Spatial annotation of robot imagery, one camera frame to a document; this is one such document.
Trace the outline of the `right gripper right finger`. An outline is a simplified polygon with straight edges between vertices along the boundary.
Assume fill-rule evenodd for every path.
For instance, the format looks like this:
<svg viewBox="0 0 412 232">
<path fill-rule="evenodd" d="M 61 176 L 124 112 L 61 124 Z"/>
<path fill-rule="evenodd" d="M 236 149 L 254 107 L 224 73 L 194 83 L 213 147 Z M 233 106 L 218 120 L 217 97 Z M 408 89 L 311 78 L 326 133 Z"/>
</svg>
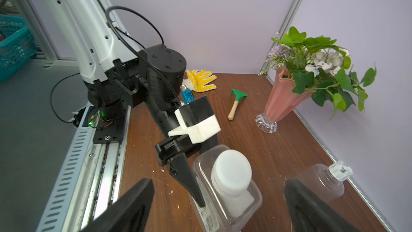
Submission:
<svg viewBox="0 0 412 232">
<path fill-rule="evenodd" d="M 285 184 L 284 196 L 296 232 L 358 232 L 297 179 Z"/>
</svg>

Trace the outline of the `white cap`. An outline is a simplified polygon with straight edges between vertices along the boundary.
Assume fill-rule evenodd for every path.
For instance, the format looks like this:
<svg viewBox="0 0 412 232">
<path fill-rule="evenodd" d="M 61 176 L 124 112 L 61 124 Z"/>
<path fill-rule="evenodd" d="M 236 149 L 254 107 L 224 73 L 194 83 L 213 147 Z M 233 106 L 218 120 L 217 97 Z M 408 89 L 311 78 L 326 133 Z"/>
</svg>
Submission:
<svg viewBox="0 0 412 232">
<path fill-rule="evenodd" d="M 338 181 L 343 182 L 353 175 L 351 167 L 346 166 L 343 161 L 337 161 L 328 167 L 330 174 Z"/>
<path fill-rule="evenodd" d="M 237 197 L 248 189 L 251 180 L 251 165 L 241 152 L 229 149 L 219 154 L 212 168 L 211 181 L 221 195 Z"/>
</svg>

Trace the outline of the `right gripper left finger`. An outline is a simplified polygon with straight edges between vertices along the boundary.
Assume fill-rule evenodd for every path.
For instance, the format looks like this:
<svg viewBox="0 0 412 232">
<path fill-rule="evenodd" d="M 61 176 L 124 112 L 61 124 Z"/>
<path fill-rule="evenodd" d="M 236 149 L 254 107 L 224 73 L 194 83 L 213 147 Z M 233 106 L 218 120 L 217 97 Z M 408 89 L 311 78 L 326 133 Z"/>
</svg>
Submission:
<svg viewBox="0 0 412 232">
<path fill-rule="evenodd" d="M 82 231 L 143 232 L 150 214 L 154 189 L 152 179 L 141 179 Z"/>
</svg>

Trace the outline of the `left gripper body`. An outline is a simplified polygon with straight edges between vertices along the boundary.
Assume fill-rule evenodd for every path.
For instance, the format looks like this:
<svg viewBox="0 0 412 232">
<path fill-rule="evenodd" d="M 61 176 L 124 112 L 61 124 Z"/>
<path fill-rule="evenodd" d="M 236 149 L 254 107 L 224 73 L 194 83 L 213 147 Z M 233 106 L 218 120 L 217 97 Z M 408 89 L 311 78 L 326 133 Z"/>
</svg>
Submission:
<svg viewBox="0 0 412 232">
<path fill-rule="evenodd" d="M 198 152 L 202 154 L 217 145 L 217 135 L 202 143 L 192 143 L 188 135 L 172 136 L 156 144 L 156 159 L 160 166 L 164 166 L 169 159 L 180 153 L 190 157 Z"/>
</svg>

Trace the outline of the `round clear bottle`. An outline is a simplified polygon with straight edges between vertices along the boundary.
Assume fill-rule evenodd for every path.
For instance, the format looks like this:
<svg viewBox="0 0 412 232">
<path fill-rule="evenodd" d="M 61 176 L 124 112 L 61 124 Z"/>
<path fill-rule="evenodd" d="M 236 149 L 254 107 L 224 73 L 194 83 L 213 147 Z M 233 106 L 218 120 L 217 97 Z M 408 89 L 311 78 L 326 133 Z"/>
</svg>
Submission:
<svg viewBox="0 0 412 232">
<path fill-rule="evenodd" d="M 328 203 L 344 194 L 344 184 L 336 180 L 324 164 L 315 164 L 298 174 L 295 178 L 315 193 L 321 200 Z"/>
</svg>

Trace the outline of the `square clear bottle with label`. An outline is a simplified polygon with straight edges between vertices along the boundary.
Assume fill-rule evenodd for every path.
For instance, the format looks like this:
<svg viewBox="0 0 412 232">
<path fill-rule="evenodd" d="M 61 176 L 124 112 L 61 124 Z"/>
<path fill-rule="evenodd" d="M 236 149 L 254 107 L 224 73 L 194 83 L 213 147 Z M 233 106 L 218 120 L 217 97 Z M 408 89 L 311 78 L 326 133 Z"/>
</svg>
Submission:
<svg viewBox="0 0 412 232">
<path fill-rule="evenodd" d="M 262 194 L 241 152 L 215 146 L 194 160 L 192 171 L 206 205 L 190 201 L 204 232 L 240 232 L 261 207 Z"/>
</svg>

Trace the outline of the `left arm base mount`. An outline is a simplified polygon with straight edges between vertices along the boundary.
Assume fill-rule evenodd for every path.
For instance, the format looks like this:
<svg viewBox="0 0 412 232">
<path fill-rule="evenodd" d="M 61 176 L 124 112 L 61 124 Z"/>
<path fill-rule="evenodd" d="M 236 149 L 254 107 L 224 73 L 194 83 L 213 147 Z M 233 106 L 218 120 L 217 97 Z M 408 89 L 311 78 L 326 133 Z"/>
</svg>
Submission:
<svg viewBox="0 0 412 232">
<path fill-rule="evenodd" d="M 122 116 L 117 119 L 107 121 L 103 121 L 103 118 L 98 117 L 98 114 L 97 108 L 92 105 L 87 106 L 79 127 L 92 132 L 92 142 L 94 144 L 122 142 L 127 112 L 125 111 Z"/>
</svg>

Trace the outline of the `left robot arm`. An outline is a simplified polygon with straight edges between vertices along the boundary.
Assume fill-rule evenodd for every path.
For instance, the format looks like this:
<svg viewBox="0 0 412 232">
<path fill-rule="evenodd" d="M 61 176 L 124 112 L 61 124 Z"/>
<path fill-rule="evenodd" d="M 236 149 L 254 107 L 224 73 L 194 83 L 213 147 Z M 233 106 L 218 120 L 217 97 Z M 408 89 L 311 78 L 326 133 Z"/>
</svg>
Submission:
<svg viewBox="0 0 412 232">
<path fill-rule="evenodd" d="M 144 103 L 164 140 L 157 161 L 205 207 L 188 157 L 218 143 L 221 130 L 207 97 L 179 99 L 185 58 L 164 43 L 143 47 L 131 38 L 108 0 L 44 0 L 75 53 L 90 102 L 113 122 L 124 106 Z"/>
</svg>

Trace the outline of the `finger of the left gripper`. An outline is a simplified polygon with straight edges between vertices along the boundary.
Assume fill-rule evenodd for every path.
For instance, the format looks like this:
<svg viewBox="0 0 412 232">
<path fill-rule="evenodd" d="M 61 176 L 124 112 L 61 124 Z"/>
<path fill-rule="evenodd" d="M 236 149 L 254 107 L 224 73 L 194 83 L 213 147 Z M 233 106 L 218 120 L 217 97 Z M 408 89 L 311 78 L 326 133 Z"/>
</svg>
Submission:
<svg viewBox="0 0 412 232">
<path fill-rule="evenodd" d="M 205 200 L 186 155 L 179 153 L 167 160 L 166 164 L 170 175 L 188 191 L 200 207 L 205 207 Z"/>
</svg>

